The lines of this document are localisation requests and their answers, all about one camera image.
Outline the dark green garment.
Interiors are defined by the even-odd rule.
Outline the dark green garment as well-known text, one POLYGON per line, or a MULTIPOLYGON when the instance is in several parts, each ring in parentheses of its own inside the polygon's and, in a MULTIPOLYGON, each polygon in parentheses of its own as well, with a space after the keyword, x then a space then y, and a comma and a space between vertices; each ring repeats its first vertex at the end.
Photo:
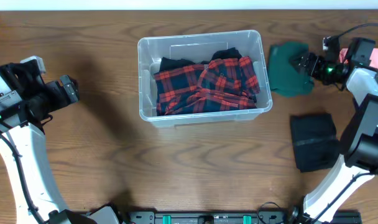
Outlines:
POLYGON ((301 42, 286 42, 270 47, 267 72, 271 91, 284 97, 311 93, 314 87, 313 80, 308 75, 298 73, 290 64, 293 56, 308 50, 308 44, 301 42))

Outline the red plaid flannel shirt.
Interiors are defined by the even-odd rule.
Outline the red plaid flannel shirt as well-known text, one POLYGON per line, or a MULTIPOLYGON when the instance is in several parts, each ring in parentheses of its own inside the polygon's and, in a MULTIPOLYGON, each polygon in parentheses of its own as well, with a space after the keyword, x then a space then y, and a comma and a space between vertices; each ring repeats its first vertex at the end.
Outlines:
POLYGON ((160 70, 154 79, 159 116, 257 108, 260 86, 250 57, 160 70))

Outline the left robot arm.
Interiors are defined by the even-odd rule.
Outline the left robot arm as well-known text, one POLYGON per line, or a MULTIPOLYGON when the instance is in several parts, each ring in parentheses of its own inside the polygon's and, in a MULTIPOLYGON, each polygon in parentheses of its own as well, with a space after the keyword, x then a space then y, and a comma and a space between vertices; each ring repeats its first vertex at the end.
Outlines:
POLYGON ((112 223, 121 218, 111 205, 93 212, 68 208, 47 158, 44 125, 52 112, 79 101, 68 75, 45 83, 40 57, 0 66, 0 155, 16 204, 18 223, 112 223))

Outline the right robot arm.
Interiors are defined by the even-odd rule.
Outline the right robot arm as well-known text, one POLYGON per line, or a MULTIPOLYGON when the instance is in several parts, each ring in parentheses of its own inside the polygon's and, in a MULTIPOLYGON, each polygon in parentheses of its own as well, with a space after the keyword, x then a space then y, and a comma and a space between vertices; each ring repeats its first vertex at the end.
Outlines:
POLYGON ((294 207, 287 223, 361 223, 361 214, 340 206, 362 184, 378 175, 378 69, 371 67, 375 41, 354 38, 339 62, 339 36, 323 39, 324 57, 307 52, 290 59, 292 66, 324 85, 341 84, 357 109, 340 139, 333 168, 315 190, 294 207))

